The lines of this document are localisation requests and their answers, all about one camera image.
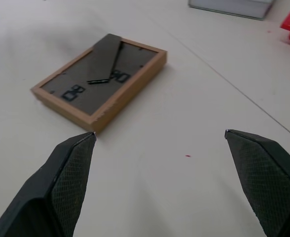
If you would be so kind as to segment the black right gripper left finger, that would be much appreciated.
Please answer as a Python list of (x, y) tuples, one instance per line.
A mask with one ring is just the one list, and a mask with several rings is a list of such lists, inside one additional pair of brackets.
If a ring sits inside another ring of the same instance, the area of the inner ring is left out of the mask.
[(0, 237), (73, 237), (95, 143), (87, 132), (58, 144), (0, 217)]

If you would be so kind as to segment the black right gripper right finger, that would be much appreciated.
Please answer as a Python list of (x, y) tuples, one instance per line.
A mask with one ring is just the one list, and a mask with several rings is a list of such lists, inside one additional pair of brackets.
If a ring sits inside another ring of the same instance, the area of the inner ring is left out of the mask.
[(225, 132), (243, 192), (267, 237), (290, 237), (290, 154), (276, 141)]

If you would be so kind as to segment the grey metal box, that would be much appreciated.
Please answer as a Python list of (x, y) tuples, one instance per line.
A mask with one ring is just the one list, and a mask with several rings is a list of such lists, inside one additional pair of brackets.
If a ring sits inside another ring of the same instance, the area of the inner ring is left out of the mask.
[(192, 8), (241, 16), (264, 19), (275, 0), (188, 0)]

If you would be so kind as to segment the wooden framed picture frame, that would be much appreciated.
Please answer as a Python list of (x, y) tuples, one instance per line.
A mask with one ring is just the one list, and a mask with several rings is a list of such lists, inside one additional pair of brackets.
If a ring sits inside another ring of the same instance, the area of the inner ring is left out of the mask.
[(107, 34), (32, 88), (45, 106), (101, 133), (167, 63), (167, 51)]

